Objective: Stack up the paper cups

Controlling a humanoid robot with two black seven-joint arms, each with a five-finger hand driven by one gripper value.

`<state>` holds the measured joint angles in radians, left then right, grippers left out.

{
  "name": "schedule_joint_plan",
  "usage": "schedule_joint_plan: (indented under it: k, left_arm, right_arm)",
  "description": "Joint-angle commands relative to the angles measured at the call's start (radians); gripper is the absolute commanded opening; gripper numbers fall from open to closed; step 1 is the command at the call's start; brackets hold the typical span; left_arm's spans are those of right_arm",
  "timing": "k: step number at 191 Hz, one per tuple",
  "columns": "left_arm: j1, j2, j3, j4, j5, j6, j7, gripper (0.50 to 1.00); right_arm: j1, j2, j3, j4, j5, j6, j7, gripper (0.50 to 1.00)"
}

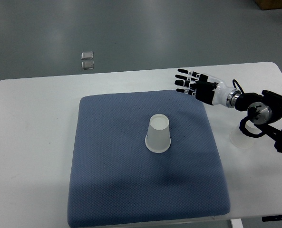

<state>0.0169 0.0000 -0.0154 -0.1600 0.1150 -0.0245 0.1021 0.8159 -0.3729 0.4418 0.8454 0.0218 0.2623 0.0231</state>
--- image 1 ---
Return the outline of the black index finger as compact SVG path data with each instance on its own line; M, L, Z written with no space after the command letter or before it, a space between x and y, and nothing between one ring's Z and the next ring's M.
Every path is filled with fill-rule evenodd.
M186 69L179 68L177 71L179 73L183 73L183 74L190 75L190 76L200 76L199 73L197 73L195 71L189 71L189 70L186 70Z

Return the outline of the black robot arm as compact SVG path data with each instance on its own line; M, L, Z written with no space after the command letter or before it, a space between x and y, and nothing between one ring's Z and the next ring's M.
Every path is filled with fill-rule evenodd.
M177 92L193 96L208 105L223 105L247 113L239 124L245 136L260 138L269 136L275 141L274 147L282 153L282 95L263 90L260 94L246 93L239 83L233 86L213 76L179 68L175 76Z

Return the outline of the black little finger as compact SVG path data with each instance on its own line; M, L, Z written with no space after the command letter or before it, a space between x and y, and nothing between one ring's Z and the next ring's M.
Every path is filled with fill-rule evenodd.
M180 92L180 93L187 94L187 95L191 95L191 96L195 96L196 95L196 91L193 91L193 90L190 90L190 89L180 89L180 88L177 88L176 91Z

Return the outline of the black thumb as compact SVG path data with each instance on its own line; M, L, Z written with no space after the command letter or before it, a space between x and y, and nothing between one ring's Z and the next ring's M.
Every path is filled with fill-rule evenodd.
M205 82L205 81L198 81L197 86L199 87L217 87L217 82Z

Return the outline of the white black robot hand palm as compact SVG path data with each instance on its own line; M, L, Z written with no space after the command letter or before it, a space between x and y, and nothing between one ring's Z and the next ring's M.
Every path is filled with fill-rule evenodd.
M217 82L217 87L199 87L198 81ZM195 98L208 105L230 105L232 88L228 87L221 79L200 74L196 82Z

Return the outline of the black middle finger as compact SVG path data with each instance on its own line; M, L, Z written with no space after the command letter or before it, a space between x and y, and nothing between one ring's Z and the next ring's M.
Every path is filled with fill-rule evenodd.
M198 80L197 77L193 77L191 75L188 75L188 76L183 76L183 75L175 75L175 77L177 79L181 79L181 80Z

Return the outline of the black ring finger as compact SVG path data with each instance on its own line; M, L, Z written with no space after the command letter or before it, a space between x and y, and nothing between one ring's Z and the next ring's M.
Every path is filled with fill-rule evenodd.
M183 87L196 87L196 82L189 80L175 80L175 85Z

